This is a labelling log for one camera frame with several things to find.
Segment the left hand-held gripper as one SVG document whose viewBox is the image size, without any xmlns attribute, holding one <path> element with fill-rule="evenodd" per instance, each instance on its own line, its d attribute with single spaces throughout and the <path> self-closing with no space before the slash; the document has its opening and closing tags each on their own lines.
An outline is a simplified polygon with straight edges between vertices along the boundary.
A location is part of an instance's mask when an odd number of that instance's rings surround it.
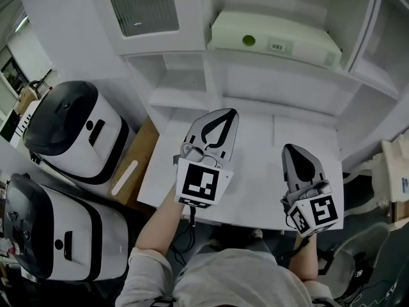
<svg viewBox="0 0 409 307">
<path fill-rule="evenodd" d="M 219 204 L 234 175 L 230 160 L 238 123 L 236 109 L 218 109 L 193 122 L 174 156 L 175 202 L 199 209 Z"/>
</svg>

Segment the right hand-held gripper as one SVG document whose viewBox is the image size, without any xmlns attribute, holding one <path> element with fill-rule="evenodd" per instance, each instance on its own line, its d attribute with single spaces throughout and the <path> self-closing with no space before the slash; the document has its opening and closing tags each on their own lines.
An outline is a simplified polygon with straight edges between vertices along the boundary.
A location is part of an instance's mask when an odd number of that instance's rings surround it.
<svg viewBox="0 0 409 307">
<path fill-rule="evenodd" d="M 285 214 L 301 237 L 328 230 L 339 216 L 320 160 L 305 148 L 291 144 L 284 145 L 282 156 L 285 179 L 292 192 L 281 200 Z"/>
</svg>

